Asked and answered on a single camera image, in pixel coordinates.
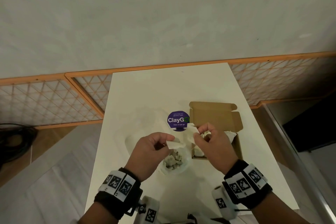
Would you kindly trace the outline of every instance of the brown cardboard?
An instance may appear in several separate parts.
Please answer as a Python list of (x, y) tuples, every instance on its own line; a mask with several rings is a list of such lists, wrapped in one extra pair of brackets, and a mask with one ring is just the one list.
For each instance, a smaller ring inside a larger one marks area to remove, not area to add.
[[(196, 127), (204, 123), (213, 124), (218, 130), (238, 133), (243, 129), (242, 120), (235, 104), (214, 102), (190, 102), (190, 122)], [(243, 159), (238, 134), (234, 137), (232, 146), (239, 159)], [(194, 145), (191, 156), (195, 159), (207, 159), (206, 157), (194, 157)]]

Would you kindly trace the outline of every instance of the white table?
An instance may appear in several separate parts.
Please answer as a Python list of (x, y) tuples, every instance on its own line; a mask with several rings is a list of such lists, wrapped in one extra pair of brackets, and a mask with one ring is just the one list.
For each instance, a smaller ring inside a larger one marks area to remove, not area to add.
[[(113, 74), (85, 210), (108, 173), (126, 164), (134, 139), (159, 130), (160, 119), (173, 111), (189, 113), (191, 101), (235, 103), (244, 126), (239, 132), (244, 160), (264, 173), (281, 200), (299, 209), (229, 65), (222, 63)], [(177, 137), (181, 133), (171, 130)], [(160, 200), (161, 220), (182, 220), (193, 211), (213, 218), (220, 213), (211, 191), (222, 180), (207, 160), (192, 160), (177, 176), (154, 172), (141, 188), (143, 195)], [(132, 223), (134, 217), (124, 216), (119, 223)]]

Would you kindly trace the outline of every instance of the wrist strap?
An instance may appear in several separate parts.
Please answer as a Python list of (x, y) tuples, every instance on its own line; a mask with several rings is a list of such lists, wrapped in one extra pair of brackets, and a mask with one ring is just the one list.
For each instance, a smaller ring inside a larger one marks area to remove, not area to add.
[(132, 216), (142, 194), (140, 184), (140, 180), (125, 168), (111, 171), (94, 201), (102, 204), (118, 220), (124, 213)]
[(252, 164), (238, 160), (224, 177), (223, 186), (234, 204), (249, 209), (260, 204), (272, 192), (266, 177)]

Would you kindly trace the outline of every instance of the orange metal frame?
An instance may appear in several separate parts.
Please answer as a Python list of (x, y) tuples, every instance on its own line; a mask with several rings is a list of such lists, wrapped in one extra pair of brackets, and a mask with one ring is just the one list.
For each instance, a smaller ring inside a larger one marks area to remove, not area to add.
[[(323, 58), (323, 57), (333, 57), (333, 56), (336, 56), (336, 52), (313, 52), (313, 53), (265, 56), (265, 57), (243, 58), (243, 59), (229, 59), (229, 60), (215, 60), (215, 61), (201, 61), (201, 62), (191, 62), (191, 63), (167, 64), (167, 65), (153, 65), (153, 66), (141, 66), (141, 67), (102, 69), (102, 70), (91, 70), (91, 71), (81, 71), (81, 72), (68, 72), (68, 73), (58, 73), (58, 74), (36, 75), (36, 76), (17, 77), (17, 78), (5, 78), (5, 79), (0, 79), (0, 85), (18, 84), (18, 83), (24, 83), (24, 82), (41, 82), (41, 81), (50, 81), (50, 80), (61, 79), (61, 80), (66, 81), (70, 85), (70, 87), (74, 91), (76, 91), (77, 94), (79, 96), (81, 96), (86, 101), (86, 103), (88, 105), (90, 105), (90, 107), (92, 109), (94, 109), (99, 114), (99, 116), (104, 118), (104, 111), (99, 107), (99, 105), (97, 105), (97, 103), (91, 98), (91, 96), (76, 81), (75, 77), (94, 76), (94, 75), (112, 74), (112, 73), (116, 73), (116, 72), (127, 72), (127, 71), (137, 71), (137, 70), (147, 70), (147, 69), (181, 67), (181, 66), (197, 66), (197, 65), (208, 65), (208, 64), (218, 64), (218, 63), (242, 64), (242, 63), (256, 63), (256, 62), (268, 62), (268, 61), (279, 61), (279, 60)], [(267, 104), (267, 103), (294, 101), (294, 100), (303, 100), (303, 99), (260, 101), (257, 105), (251, 106), (251, 109), (259, 108), (261, 105)], [(43, 125), (43, 126), (37, 126), (37, 128), (38, 129), (44, 129), (44, 128), (69, 127), (69, 126), (74, 126), (74, 125), (94, 124), (94, 123), (100, 123), (100, 122), (102, 122), (102, 120), (73, 122), (73, 123), (64, 123), (64, 124), (53, 124), (53, 125)]]

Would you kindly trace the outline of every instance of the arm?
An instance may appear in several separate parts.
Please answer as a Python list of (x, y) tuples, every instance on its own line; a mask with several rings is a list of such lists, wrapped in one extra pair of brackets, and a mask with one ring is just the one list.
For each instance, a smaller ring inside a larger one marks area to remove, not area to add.
[[(211, 138), (203, 139), (200, 134), (211, 132)], [(238, 157), (230, 144), (227, 135), (218, 131), (212, 124), (204, 124), (194, 133), (194, 140), (197, 146), (204, 152), (209, 162), (224, 175), (237, 162)], [(260, 224), (308, 224), (308, 222), (290, 209), (274, 193), (270, 193), (255, 208), (251, 209), (258, 223)]]
[[(171, 153), (172, 150), (164, 145), (166, 141), (173, 141), (174, 139), (174, 136), (160, 132), (141, 137), (124, 168), (132, 172), (140, 182), (143, 182), (154, 173), (159, 163)], [(78, 224), (117, 224), (118, 221), (103, 205), (94, 202), (78, 221)]]

